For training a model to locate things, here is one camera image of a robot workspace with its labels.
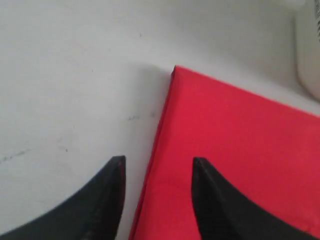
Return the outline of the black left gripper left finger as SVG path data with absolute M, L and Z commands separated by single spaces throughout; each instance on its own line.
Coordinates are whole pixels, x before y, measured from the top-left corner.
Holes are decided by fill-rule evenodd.
M 126 194 L 126 157 L 113 156 L 80 190 L 2 240 L 114 240 Z

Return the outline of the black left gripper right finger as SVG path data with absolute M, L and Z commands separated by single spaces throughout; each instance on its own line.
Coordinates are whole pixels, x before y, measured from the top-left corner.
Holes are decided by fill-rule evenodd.
M 262 209 L 203 157 L 192 164 L 192 207 L 203 240 L 313 240 Z

